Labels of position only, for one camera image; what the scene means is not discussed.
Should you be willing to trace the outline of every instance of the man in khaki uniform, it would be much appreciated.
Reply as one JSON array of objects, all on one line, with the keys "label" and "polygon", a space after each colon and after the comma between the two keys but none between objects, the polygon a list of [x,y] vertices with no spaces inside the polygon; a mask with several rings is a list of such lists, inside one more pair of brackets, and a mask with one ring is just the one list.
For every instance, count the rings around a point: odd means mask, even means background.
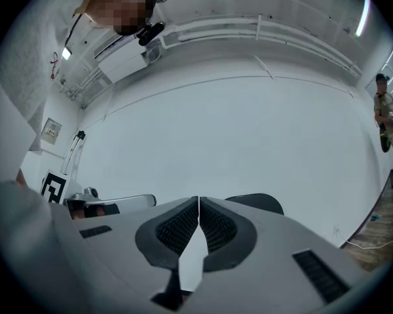
[{"label": "man in khaki uniform", "polygon": [[375,120],[379,124],[384,124],[387,137],[393,146],[393,118],[390,117],[390,113],[393,113],[393,98],[387,93],[387,79],[379,73],[375,77],[377,83],[377,94],[374,96],[374,111]]}]

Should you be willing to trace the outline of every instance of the pipe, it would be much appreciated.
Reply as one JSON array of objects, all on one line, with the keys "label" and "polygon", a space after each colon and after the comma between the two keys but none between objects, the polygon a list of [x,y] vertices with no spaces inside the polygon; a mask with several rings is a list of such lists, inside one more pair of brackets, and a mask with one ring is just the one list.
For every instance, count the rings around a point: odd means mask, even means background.
[{"label": "pipe", "polygon": [[[183,42],[183,43],[171,44],[171,45],[167,46],[167,48],[173,48],[175,46],[183,45],[185,43],[205,41],[205,40],[208,40],[208,39],[253,39],[253,35],[217,35],[217,36],[211,36],[211,37],[203,37],[203,38],[199,38],[199,39],[189,40],[189,41]],[[279,40],[279,39],[276,39],[276,38],[272,39],[272,38],[268,38],[268,37],[259,36],[259,39],[264,40],[264,41],[270,41],[270,42],[286,44],[288,46],[293,46],[294,48],[298,48],[298,49],[301,49],[303,51],[310,52],[310,53],[315,54],[315,55],[317,55],[319,57],[322,57],[322,58],[324,58],[326,60],[329,60],[332,63],[334,63],[335,65],[338,65],[339,67],[342,67],[343,69],[346,69],[345,66],[340,65],[336,61],[330,60],[329,57],[324,56],[324,55],[322,55],[322,54],[320,54],[318,52],[315,52],[315,51],[313,51],[313,50],[311,50],[309,48],[305,48],[303,46],[300,46],[300,45],[297,45],[297,44],[293,44],[293,43],[289,43],[287,41]],[[354,77],[356,77],[356,78],[359,77],[359,75],[357,73],[355,73],[354,71],[349,71],[349,73],[351,75],[353,75]]]},{"label": "pipe", "polygon": [[84,94],[88,89],[90,89],[91,87],[93,87],[93,85],[95,85],[95,83],[97,83],[99,80],[101,80],[103,78],[103,76],[105,76],[105,73],[100,73],[99,75],[96,75],[96,77],[91,80],[90,82],[88,82],[87,87],[84,87],[82,89],[81,94]]},{"label": "pipe", "polygon": [[110,84],[106,86],[102,91],[95,94],[87,103],[84,105],[84,109],[86,109],[97,97],[100,97],[104,92],[106,92],[110,87],[115,87],[116,83]]},{"label": "pipe", "polygon": [[93,78],[97,73],[99,73],[100,68],[96,66],[91,72],[89,72],[88,76],[82,81],[81,86],[84,87],[84,84],[88,82],[91,78]]},{"label": "pipe", "polygon": [[75,145],[75,147],[73,149],[73,152],[70,154],[70,157],[68,158],[68,162],[67,162],[67,165],[65,167],[65,171],[63,172],[64,175],[67,175],[67,170],[68,170],[68,167],[70,165],[71,159],[72,159],[73,155],[77,152],[77,149],[79,148],[79,146],[80,146],[80,139],[77,137],[77,144]]},{"label": "pipe", "polygon": [[160,59],[160,57],[162,56],[162,49],[160,49],[160,47],[158,47],[159,49],[159,55],[157,56],[157,58],[153,61],[150,61],[150,64],[155,63],[156,61],[158,61]]},{"label": "pipe", "polygon": [[[70,161],[71,161],[73,155],[76,155],[77,150],[80,148],[80,145],[82,144],[81,141],[82,141],[82,140],[79,139],[79,142],[78,142],[77,145],[75,146],[74,151],[73,151],[73,153],[72,153],[71,156],[70,156],[70,159],[69,159],[69,161],[68,161],[68,163],[67,163],[67,169],[65,169],[66,172],[67,172],[68,169],[69,169]],[[73,163],[73,166],[71,167],[71,171],[70,171],[70,174],[69,174],[69,178],[71,178],[72,175],[73,175],[74,166],[75,166],[75,164]]]},{"label": "pipe", "polygon": [[262,14],[259,14],[257,17],[257,28],[256,28],[256,40],[259,39],[259,32],[261,31],[262,27]]},{"label": "pipe", "polygon": [[88,86],[90,86],[90,84],[94,84],[97,80],[101,79],[103,76],[105,75],[105,73],[103,73],[103,71],[99,70],[97,73],[94,74],[94,76],[92,78],[90,78],[85,85],[83,85],[83,89],[87,88]]},{"label": "pipe", "polygon": [[71,144],[71,146],[70,146],[70,149],[68,149],[67,155],[66,155],[65,158],[64,158],[63,164],[61,165],[61,170],[60,170],[61,173],[64,173],[64,172],[63,172],[63,170],[64,170],[64,165],[65,165],[66,162],[67,162],[68,155],[69,155],[70,152],[73,150],[73,147],[74,147],[76,141],[78,141],[78,140],[79,140],[79,138],[78,138],[77,136],[75,136],[75,137],[74,137],[74,140],[73,140],[73,142],[72,142],[72,144]]},{"label": "pipe", "polygon": [[[320,46],[323,46],[324,48],[328,49],[329,51],[332,51],[334,54],[338,55],[340,58],[344,59],[348,64],[347,65],[352,65],[353,68],[357,69],[357,72],[362,73],[361,69],[356,66],[352,60],[350,60],[348,57],[346,57],[344,54],[339,52],[337,49],[332,47],[331,45],[325,43],[324,41],[305,33],[304,31],[295,29],[290,26],[285,26],[283,24],[278,24],[276,22],[271,22],[271,21],[266,21],[261,19],[261,25],[265,27],[275,27],[277,29],[282,29],[286,30],[290,33],[293,33],[294,35],[300,35],[302,37],[308,38],[312,42],[315,42],[316,44],[319,44]],[[214,19],[214,20],[201,20],[201,21],[195,21],[191,22],[190,24],[185,24],[183,26],[172,26],[171,28],[168,28],[164,32],[160,34],[160,40],[162,41],[162,46],[164,48],[168,48],[169,46],[166,46],[166,43],[162,40],[164,36],[167,36],[171,33],[178,33],[181,31],[188,31],[191,29],[194,29],[196,27],[205,27],[205,26],[216,26],[216,25],[221,25],[221,24],[258,24],[259,25],[259,17],[258,21],[254,18],[226,18],[226,19]]]},{"label": "pipe", "polygon": [[[339,58],[336,58],[335,56],[331,55],[329,52],[326,52],[325,50],[322,50],[321,48],[318,48],[314,45],[306,43],[305,41],[295,39],[295,38],[293,38],[291,36],[287,36],[287,35],[279,35],[279,34],[271,33],[269,31],[260,31],[259,33],[264,37],[270,37],[270,38],[276,38],[276,39],[283,40],[284,42],[286,42],[286,44],[288,43],[288,41],[291,41],[292,43],[299,44],[301,46],[305,46],[313,51],[317,51],[317,52],[321,53],[323,56],[325,56],[329,60],[336,61],[339,65],[343,66],[345,69],[350,70],[350,66],[345,64]],[[255,37],[256,31],[245,30],[245,29],[221,29],[221,30],[197,31],[195,33],[190,33],[187,35],[179,36],[178,40],[181,42],[184,42],[184,41],[190,41],[190,40],[201,38],[201,37],[211,37],[211,36],[216,36],[216,35],[253,35]]]}]

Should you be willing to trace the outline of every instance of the electrical panel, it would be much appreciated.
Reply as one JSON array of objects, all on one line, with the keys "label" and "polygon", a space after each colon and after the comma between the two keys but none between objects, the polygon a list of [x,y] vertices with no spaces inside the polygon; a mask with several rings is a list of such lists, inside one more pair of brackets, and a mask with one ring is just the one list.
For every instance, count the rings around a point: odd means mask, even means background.
[{"label": "electrical panel", "polygon": [[51,143],[52,145],[55,145],[61,127],[61,124],[49,118],[44,126],[44,129],[42,130],[41,139]]}]

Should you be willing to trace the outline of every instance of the cable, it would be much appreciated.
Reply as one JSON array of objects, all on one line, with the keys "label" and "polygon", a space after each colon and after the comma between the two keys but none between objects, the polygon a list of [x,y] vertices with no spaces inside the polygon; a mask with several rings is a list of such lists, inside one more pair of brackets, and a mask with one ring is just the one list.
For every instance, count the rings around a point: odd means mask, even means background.
[{"label": "cable", "polygon": [[82,17],[82,15],[83,15],[83,14],[80,14],[79,17],[77,18],[76,22],[74,22],[74,25],[73,25],[73,27],[71,28],[70,33],[69,33],[68,36],[67,36],[67,39],[65,40],[64,48],[67,46],[68,41],[70,41],[70,38],[71,38],[71,36],[72,36],[72,34],[73,34],[73,30],[74,30],[74,28],[76,28],[77,24],[79,23],[79,20],[80,20],[80,18]]},{"label": "cable", "polygon": [[364,247],[361,247],[361,246],[358,245],[358,244],[352,243],[352,242],[348,241],[347,239],[345,239],[345,238],[342,236],[342,234],[341,234],[341,232],[340,232],[339,229],[337,230],[337,232],[338,232],[339,235],[342,237],[342,239],[345,240],[345,242],[347,242],[347,243],[349,243],[349,244],[351,244],[351,245],[355,245],[356,247],[358,247],[358,248],[360,248],[360,249],[364,249],[364,250],[368,250],[368,249],[381,249],[381,248],[385,247],[386,245],[389,245],[389,244],[393,243],[393,241],[390,241],[390,242],[388,242],[388,243],[386,243],[386,244],[384,244],[384,245],[381,245],[380,247],[367,247],[367,248],[364,248]]},{"label": "cable", "polygon": [[150,64],[153,64],[153,63],[155,63],[156,61],[158,61],[158,60],[160,59],[161,56],[162,56],[162,50],[161,50],[160,47],[159,47],[159,56],[158,56],[155,60],[150,61]]}]

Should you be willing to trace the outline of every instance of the floor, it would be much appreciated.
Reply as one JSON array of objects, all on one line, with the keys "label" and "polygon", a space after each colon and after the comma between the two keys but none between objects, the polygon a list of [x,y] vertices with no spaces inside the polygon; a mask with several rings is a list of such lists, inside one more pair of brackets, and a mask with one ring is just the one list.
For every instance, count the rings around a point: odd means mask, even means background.
[{"label": "floor", "polygon": [[[393,241],[393,188],[391,188],[390,180],[371,214],[371,216],[375,215],[378,218],[376,220],[370,218],[350,242],[361,247],[380,247]],[[372,271],[382,263],[393,259],[393,243],[381,249],[367,250],[348,244],[343,250],[367,271]]]}]

